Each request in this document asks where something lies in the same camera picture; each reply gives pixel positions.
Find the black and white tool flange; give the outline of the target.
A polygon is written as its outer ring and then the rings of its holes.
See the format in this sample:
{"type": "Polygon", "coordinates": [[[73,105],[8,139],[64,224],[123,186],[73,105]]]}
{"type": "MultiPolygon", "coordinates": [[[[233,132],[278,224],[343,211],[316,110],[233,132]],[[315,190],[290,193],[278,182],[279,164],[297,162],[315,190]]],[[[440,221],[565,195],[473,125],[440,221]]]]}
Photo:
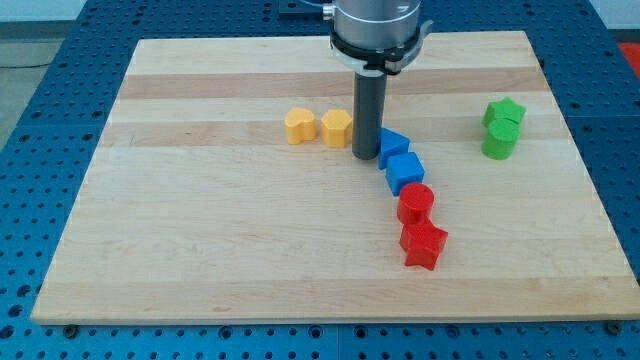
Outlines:
{"type": "Polygon", "coordinates": [[[432,28],[433,21],[427,20],[405,43],[382,50],[358,48],[347,43],[334,30],[331,30],[330,46],[334,56],[358,75],[395,76],[418,57],[424,40],[431,33],[432,28]]]}

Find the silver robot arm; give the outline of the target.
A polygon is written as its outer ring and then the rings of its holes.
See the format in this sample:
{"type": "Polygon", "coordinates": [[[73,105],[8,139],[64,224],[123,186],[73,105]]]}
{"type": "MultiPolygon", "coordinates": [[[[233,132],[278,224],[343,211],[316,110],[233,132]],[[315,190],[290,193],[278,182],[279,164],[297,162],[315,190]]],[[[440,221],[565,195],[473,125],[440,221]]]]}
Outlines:
{"type": "Polygon", "coordinates": [[[378,156],[387,78],[420,54],[434,22],[421,18],[421,0],[333,0],[322,5],[331,22],[331,49],[354,71],[352,152],[378,156]]]}

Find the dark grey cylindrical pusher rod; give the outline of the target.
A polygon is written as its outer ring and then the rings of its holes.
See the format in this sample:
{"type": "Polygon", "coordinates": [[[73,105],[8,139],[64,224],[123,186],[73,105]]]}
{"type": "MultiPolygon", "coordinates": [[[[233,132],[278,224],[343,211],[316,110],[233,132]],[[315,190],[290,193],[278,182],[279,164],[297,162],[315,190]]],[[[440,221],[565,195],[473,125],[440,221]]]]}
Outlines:
{"type": "Polygon", "coordinates": [[[354,77],[352,152],[361,160],[371,160],[380,151],[386,83],[385,75],[354,77]]]}

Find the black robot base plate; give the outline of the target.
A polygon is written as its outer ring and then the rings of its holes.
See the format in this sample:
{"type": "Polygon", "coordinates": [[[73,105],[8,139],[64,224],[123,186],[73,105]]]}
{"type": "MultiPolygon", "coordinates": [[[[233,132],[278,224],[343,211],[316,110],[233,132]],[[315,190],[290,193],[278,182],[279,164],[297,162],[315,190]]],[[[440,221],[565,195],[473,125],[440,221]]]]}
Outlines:
{"type": "Polygon", "coordinates": [[[278,0],[277,10],[280,19],[333,19],[332,3],[324,0],[278,0]]]}

